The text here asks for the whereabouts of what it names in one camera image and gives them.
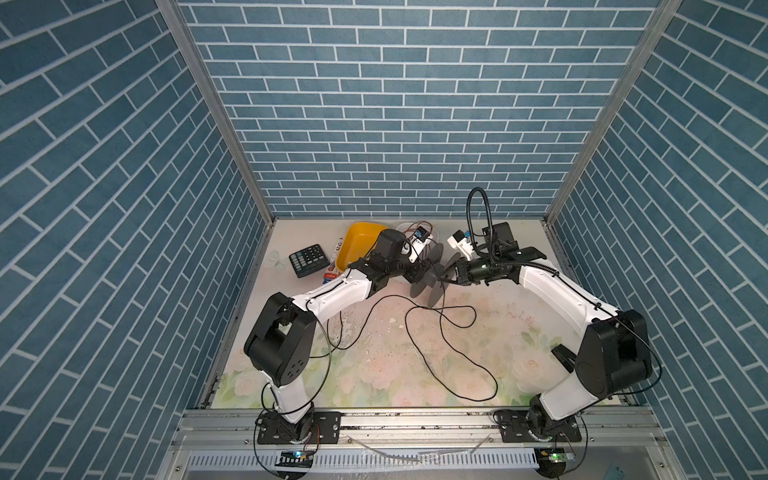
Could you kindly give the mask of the grey perforated cable spool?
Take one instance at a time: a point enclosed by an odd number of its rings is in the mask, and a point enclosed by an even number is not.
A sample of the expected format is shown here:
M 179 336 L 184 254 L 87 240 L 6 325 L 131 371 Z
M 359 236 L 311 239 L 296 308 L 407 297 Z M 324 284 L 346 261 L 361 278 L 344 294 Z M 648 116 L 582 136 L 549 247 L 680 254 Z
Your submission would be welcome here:
M 419 297 L 427 292 L 426 305 L 434 307 L 445 294 L 445 286 L 440 277 L 445 271 L 441 264 L 444 245 L 430 239 L 417 256 L 417 273 L 411 283 L 409 295 L 411 298 Z

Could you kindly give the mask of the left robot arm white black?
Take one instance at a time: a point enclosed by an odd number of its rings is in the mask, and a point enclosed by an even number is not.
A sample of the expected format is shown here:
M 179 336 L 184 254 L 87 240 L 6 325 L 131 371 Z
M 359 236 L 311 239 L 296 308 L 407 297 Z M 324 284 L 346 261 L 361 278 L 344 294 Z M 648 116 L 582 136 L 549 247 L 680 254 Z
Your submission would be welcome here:
M 245 355 L 267 379 L 275 399 L 273 417 L 288 427 L 311 424 L 314 399 L 307 395 L 302 372 L 307 367 L 315 329 L 342 310 L 362 302 L 402 277 L 419 286 L 433 284 L 443 245 L 419 228 L 408 236 L 382 230 L 373 246 L 331 282 L 304 294 L 271 295 L 246 337 Z

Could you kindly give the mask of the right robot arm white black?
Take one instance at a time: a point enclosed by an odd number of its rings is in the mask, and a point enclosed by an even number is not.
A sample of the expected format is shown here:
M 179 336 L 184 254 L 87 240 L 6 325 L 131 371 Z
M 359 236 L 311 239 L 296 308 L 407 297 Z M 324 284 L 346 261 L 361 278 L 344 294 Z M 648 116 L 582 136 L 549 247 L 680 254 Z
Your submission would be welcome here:
M 458 285 L 510 280 L 547 303 L 577 335 L 577 350 L 563 345 L 552 354 L 567 376 L 529 403 L 531 437 L 550 441 L 573 427 L 588 407 L 648 379 L 656 356 L 647 322 L 635 310 L 622 311 L 601 301 L 558 270 L 535 247 L 521 247 L 506 223 L 484 228 L 482 243 L 471 232 L 448 239 L 455 250 L 448 269 Z

